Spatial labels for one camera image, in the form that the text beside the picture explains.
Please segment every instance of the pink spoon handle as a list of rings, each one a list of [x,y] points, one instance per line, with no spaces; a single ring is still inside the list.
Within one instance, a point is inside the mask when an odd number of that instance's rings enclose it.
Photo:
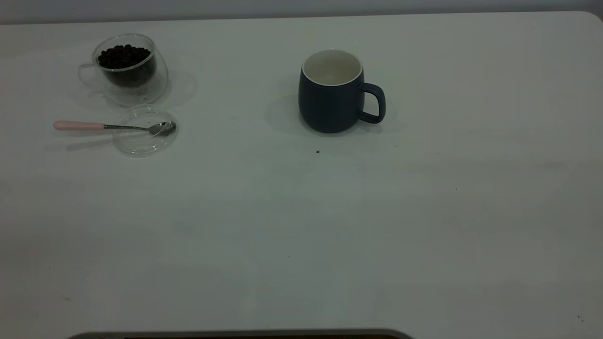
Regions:
[[[54,122],[54,129],[60,131],[98,131],[104,130],[105,125],[99,122],[78,122],[59,120]]]

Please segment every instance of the mug handle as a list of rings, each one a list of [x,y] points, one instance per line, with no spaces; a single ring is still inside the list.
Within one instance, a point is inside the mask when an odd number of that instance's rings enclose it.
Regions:
[[[101,86],[96,80],[96,74],[94,73],[94,64],[93,63],[83,63],[77,69],[77,77],[80,81],[86,86],[90,87],[94,90],[100,90]]]
[[[379,116],[374,116],[366,112],[360,112],[360,120],[369,122],[371,124],[380,123],[385,117],[385,94],[383,93],[383,90],[377,85],[367,83],[362,84],[360,90],[374,95],[379,103]]]

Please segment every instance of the coffee beans in glass cup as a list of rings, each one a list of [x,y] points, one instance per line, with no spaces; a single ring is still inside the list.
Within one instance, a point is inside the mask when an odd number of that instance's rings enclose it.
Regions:
[[[147,83],[155,73],[155,59],[149,57],[150,55],[151,51],[148,49],[128,44],[102,51],[96,59],[101,67],[124,69],[121,72],[104,71],[105,76],[112,83],[123,87],[139,87]]]
[[[142,34],[122,34],[101,42],[92,63],[78,70],[80,80],[123,106],[158,99],[168,83],[168,70],[155,43]]]

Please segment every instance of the dark blue mug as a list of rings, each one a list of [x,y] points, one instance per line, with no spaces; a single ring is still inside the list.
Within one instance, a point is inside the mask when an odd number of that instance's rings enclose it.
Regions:
[[[298,103],[301,116],[313,129],[337,133],[358,119],[378,124],[385,117],[385,95],[364,82],[362,63],[354,55],[328,49],[310,55],[301,67]],[[379,116],[363,111],[364,92],[377,97]]]

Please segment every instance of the white table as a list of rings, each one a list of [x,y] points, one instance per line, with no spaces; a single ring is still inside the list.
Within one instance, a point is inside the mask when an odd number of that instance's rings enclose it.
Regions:
[[[182,127],[142,159],[51,128],[119,119],[75,71],[125,32],[156,41],[172,81],[158,105]],[[2,338],[603,335],[603,24],[590,14],[13,25],[0,41]],[[300,65],[331,47],[385,91],[382,124],[301,125]]]

